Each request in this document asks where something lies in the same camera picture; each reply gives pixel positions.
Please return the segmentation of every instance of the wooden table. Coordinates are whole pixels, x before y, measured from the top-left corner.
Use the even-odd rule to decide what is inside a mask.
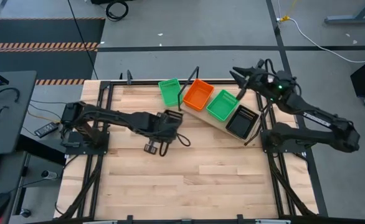
[[[96,104],[100,81],[84,83],[81,100]],[[237,85],[215,85],[236,95]],[[242,99],[257,110],[255,93]],[[156,114],[165,105],[157,85],[115,86],[111,108],[125,113]],[[292,115],[274,107],[277,121],[296,126]],[[96,220],[277,218],[270,168],[260,137],[244,147],[242,141],[185,114],[179,133],[191,147],[174,141],[166,157],[143,151],[148,139],[120,126],[110,126],[108,154],[104,157]],[[64,212],[82,186],[86,156],[79,156],[64,172],[58,208]],[[285,154],[290,184],[306,206],[317,213],[306,162]],[[287,200],[282,186],[284,211]],[[90,192],[84,214],[88,215]]]

